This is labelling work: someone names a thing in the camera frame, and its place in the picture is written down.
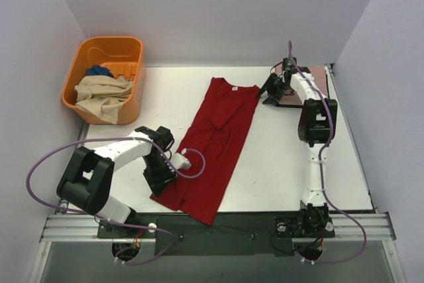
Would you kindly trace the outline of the red t shirt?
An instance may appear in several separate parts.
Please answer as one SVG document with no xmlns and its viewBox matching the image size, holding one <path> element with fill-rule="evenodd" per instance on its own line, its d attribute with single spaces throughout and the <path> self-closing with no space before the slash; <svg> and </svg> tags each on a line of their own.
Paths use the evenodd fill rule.
<svg viewBox="0 0 424 283">
<path fill-rule="evenodd" d="M 260 89 L 212 78 L 178 152 L 191 162 L 178 178 L 151 199 L 212 225 L 249 132 Z"/>
</svg>

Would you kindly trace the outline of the beige t shirt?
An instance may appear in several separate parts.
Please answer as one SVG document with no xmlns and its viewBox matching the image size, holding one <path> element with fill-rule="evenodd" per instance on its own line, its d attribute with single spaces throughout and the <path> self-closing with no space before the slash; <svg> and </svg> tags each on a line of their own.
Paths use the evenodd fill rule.
<svg viewBox="0 0 424 283">
<path fill-rule="evenodd" d="M 98 119 L 116 125 L 123 103 L 131 96 L 134 83 L 124 77 L 85 76 L 75 86 L 76 107 Z"/>
</svg>

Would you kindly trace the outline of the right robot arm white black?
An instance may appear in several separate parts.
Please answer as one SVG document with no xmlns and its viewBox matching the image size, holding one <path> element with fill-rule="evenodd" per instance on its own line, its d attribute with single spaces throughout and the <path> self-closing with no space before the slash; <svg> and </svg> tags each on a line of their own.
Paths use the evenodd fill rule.
<svg viewBox="0 0 424 283">
<path fill-rule="evenodd" d="M 325 227 L 329 222 L 325 165 L 327 148 L 335 136 L 338 103 L 319 89 L 310 69 L 298 66 L 293 57 L 284 58 L 272 67 L 258 97 L 263 94 L 267 95 L 263 104 L 274 107 L 280 107 L 285 96 L 297 95 L 301 102 L 297 134 L 305 145 L 307 164 L 302 215 L 295 220 L 295 227 L 301 235 L 311 236 L 319 226 Z"/>
</svg>

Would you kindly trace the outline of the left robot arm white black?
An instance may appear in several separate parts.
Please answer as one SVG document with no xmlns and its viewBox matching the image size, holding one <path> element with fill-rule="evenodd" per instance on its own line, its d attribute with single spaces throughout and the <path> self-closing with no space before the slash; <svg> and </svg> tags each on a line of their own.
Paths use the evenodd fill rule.
<svg viewBox="0 0 424 283">
<path fill-rule="evenodd" d="M 174 143 L 169 129 L 139 127 L 129 137 L 95 149 L 76 148 L 56 188 L 60 198 L 83 212 L 113 221 L 114 232 L 122 238 L 134 234 L 136 212 L 110 195 L 114 172 L 142 158 L 146 166 L 142 174 L 155 196 L 177 178 L 163 155 Z"/>
</svg>

